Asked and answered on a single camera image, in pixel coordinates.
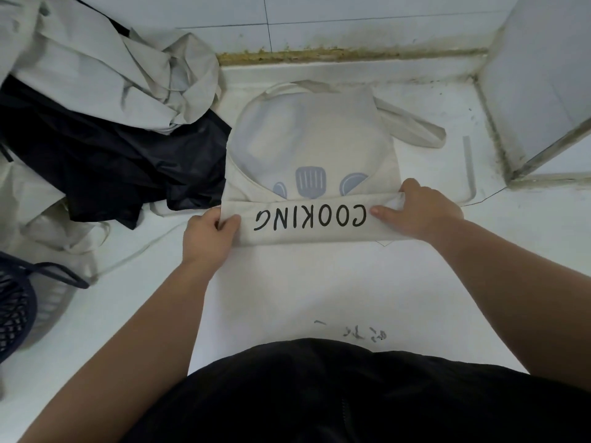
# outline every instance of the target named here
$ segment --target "hand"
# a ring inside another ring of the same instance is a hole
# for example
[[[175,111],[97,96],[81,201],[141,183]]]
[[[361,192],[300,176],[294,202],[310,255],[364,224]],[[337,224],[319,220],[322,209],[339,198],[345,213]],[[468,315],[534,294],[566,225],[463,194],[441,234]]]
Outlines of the hand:
[[[183,236],[183,264],[206,265],[214,272],[222,266],[240,227],[240,216],[236,214],[216,228],[221,212],[212,208],[189,219]]]
[[[434,224],[448,218],[464,219],[460,207],[439,191],[419,185],[415,179],[406,179],[400,191],[406,198],[402,211],[375,206],[370,213],[406,236],[428,242]]]

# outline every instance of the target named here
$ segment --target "black shirt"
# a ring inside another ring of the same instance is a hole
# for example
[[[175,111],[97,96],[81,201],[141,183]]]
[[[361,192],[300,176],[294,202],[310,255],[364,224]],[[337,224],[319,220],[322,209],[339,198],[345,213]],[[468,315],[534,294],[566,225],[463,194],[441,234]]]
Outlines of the black shirt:
[[[131,442],[591,441],[591,394],[495,365],[302,339],[198,370]]]

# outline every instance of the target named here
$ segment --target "person's left hand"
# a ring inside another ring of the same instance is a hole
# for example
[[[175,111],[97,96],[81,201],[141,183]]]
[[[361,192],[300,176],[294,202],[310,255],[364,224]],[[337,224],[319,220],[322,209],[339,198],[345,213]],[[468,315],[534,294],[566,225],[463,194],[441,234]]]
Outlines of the person's left hand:
[[[205,265],[214,272],[222,266],[240,227],[240,216],[236,214],[216,228],[221,211],[220,208],[212,208],[203,216],[189,219],[183,236],[184,265]]]

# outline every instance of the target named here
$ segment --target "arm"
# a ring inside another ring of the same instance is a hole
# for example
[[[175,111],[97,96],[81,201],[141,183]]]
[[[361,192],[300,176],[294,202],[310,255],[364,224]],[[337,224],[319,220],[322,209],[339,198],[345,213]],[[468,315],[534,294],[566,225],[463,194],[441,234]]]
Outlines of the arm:
[[[187,376],[207,284],[227,258],[240,217],[192,217],[183,262],[55,395],[21,443],[115,443]]]
[[[464,220],[452,201],[414,179],[401,190],[403,211],[371,213],[443,256],[531,374],[591,391],[591,277]]]

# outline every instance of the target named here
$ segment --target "forearm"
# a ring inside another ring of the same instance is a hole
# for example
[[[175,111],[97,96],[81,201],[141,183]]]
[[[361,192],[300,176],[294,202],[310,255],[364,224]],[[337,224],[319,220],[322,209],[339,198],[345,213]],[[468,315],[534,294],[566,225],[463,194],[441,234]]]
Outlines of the forearm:
[[[111,443],[187,376],[213,271],[181,265],[53,398],[22,443]]]
[[[428,242],[530,373],[591,390],[591,278],[460,219]]]

